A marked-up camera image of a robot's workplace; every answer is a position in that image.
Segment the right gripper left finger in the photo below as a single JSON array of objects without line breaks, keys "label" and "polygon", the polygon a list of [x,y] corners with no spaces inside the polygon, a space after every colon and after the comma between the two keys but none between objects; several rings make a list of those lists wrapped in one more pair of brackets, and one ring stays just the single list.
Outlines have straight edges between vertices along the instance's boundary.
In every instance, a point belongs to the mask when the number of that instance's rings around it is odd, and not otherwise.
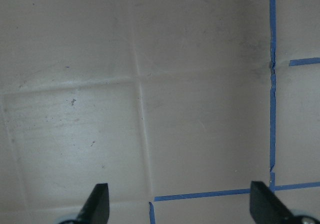
[{"label": "right gripper left finger", "polygon": [[75,224],[107,224],[110,217],[110,198],[107,183],[98,183],[93,188]]}]

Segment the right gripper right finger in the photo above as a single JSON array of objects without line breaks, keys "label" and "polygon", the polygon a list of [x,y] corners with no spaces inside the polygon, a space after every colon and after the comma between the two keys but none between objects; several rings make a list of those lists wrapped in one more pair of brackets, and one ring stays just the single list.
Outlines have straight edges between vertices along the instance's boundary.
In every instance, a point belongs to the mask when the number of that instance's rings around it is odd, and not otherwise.
[{"label": "right gripper right finger", "polygon": [[250,184],[249,212],[256,224],[304,224],[262,181]]}]

